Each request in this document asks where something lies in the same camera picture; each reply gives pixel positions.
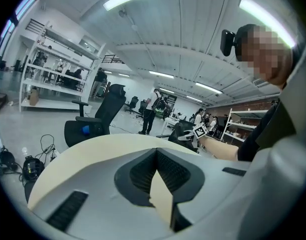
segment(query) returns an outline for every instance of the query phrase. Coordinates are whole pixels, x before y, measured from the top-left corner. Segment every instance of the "concrete floor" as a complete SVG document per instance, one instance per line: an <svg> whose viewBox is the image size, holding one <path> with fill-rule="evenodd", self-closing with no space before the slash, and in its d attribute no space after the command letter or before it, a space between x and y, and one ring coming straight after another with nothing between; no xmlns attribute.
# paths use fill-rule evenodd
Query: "concrete floor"
<svg viewBox="0 0 306 240"><path fill-rule="evenodd" d="M64 139L64 124L68 120L75 120L78 111L60 110L60 109L41 109L24 108L20 113L18 111L18 90L20 73L0 72L0 91L7 93L9 101L13 100L14 105L5 105L0 110L0 139L2 144L14 155L15 161L23 165L25 156L41 153L40 138L42 135L50 134L54 137L55 147L61 153L68 146ZM89 104L93 106L90 117L94 117L101 104L101 99L90 99ZM142 129L143 120L136 118L136 113L125 112L124 108L116 115L111 123L111 134L130 132L138 133ZM156 117L151 131L152 136L160 134L163 120ZM170 134L171 129L166 129L163 134ZM42 140L43 148L52 144L52 139L46 136ZM209 153L200 149L200 155L210 157ZM45 165L49 163L49 157L46 158ZM26 204L24 189L18 180L17 174L3 175L1 181L5 190L18 202Z"/></svg>

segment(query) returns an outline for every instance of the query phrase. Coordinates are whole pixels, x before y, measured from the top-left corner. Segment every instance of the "white ceiling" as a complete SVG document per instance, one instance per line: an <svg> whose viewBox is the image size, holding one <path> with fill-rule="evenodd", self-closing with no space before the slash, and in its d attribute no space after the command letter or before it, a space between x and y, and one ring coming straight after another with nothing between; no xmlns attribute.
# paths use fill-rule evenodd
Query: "white ceiling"
<svg viewBox="0 0 306 240"><path fill-rule="evenodd" d="M273 95L272 85L256 87L251 70L242 69L232 50L221 53L223 29L236 32L245 24L259 24L239 9L239 0L133 0L106 11L107 0L42 0L104 40L134 72L151 78L162 88L203 100L204 105L224 105L248 98ZM294 12L284 0L255 0L275 15L297 37ZM121 17L125 10L129 17ZM138 33L131 27L138 26ZM148 71L174 75L153 76ZM195 86L200 82L223 94Z"/></svg>

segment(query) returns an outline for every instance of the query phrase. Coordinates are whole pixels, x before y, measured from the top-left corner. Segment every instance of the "white shelf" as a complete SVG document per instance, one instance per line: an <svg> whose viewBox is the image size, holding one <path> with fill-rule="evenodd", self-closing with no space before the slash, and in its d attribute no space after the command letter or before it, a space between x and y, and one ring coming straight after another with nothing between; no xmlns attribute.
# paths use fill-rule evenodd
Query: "white shelf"
<svg viewBox="0 0 306 240"><path fill-rule="evenodd" d="M237 123L237 122L228 122L228 124L237 126L238 128L245 129L245 130L251 130L251 129L256 128L256 126L254 125L247 125L247 124L242 124L242 123Z"/></svg>
<svg viewBox="0 0 306 240"><path fill-rule="evenodd" d="M28 63L27 66L28 66L28 67L31 67L31 68L35 68L35 69L47 71L47 72L50 72L50 73L52 73L52 74L56 74L56 75L59 75L59 76L62 76L62 77L74 79L74 80L77 80L77 81L82 82L82 83L85 83L85 82L86 82L85 80L82 80L82 79L79 79L79 78L74 78L74 77L72 77L72 76L70 76L70 75L63 74L63 73L60 73L60 72L57 72L57 71L54 71L54 70L51 70L51 69L48 69L48 68L43 68L43 67L41 67L41 66L36 66L36 65L31 64L31 63Z"/></svg>
<svg viewBox="0 0 306 240"><path fill-rule="evenodd" d="M29 100L25 98L22 103L22 107L30 108L46 108L46 109L63 109L63 110L79 110L78 104L74 104L68 101L58 101L52 99L39 99L35 106L29 104Z"/></svg>
<svg viewBox="0 0 306 240"><path fill-rule="evenodd" d="M245 141L244 139L238 138L238 137L236 137L236 136L234 136L234 135L232 135L232 134L229 134L229 133L227 133L227 132L224 132L224 134L226 134L226 135L228 135L228 136L230 136L230 137L232 137L232 138L234 138L234 139L237 139L237 140L239 140L239 141L241 141L241 142L244 142L244 141Z"/></svg>
<svg viewBox="0 0 306 240"><path fill-rule="evenodd" d="M36 86L36 87L49 89L49 90L53 90L53 91L57 91L57 92L61 92L61 93L72 94L72 95L76 95L76 96L82 96L82 92L80 92L80 91L71 90L71 89L61 87L61 86L57 86L57 85L53 85L53 84L50 84L50 83L45 83L45 82L41 83L37 80L32 80L32 79L29 79L29 78L26 78L22 82L22 84Z"/></svg>
<svg viewBox="0 0 306 240"><path fill-rule="evenodd" d="M36 48L39 49L39 50L42 50L42 51L44 51L44 52L46 52L46 53L48 53L48 54L52 54L52 55L54 55L54 56L60 57L60 58L62 58L62 59L65 59L66 61L68 61L68 62L70 62L70 63L72 63L72 64L75 64L75 65L79 66L79 67L82 68L82 69L85 69L85 70L92 70L90 67L85 66L85 65L83 65L83 64L81 64L81 63L79 63L79 62L73 60L71 57L69 57L69 56L67 56L67 55L63 55L63 54L61 54L61 53L59 53L59 52L57 52L57 51L55 51L55 50L49 49L49 48L44 47L44 46L41 46L41 45L37 45Z"/></svg>
<svg viewBox="0 0 306 240"><path fill-rule="evenodd" d="M241 118L261 119L268 110L246 110L246 111L231 111L231 114L236 114Z"/></svg>
<svg viewBox="0 0 306 240"><path fill-rule="evenodd" d="M55 31L55 30L53 30L49 27L46 27L45 30L46 30L46 35L48 37L53 38L56 41L59 41L60 43L67 45L68 47L72 48L73 50L76 50L77 52L79 52L80 54L90 58L91 60L99 60L99 57L97 57L95 54L91 53L90 51L85 49L83 46L80 46L79 44L74 43L73 41L66 38L65 36L63 36L59 32L57 32L57 31Z"/></svg>

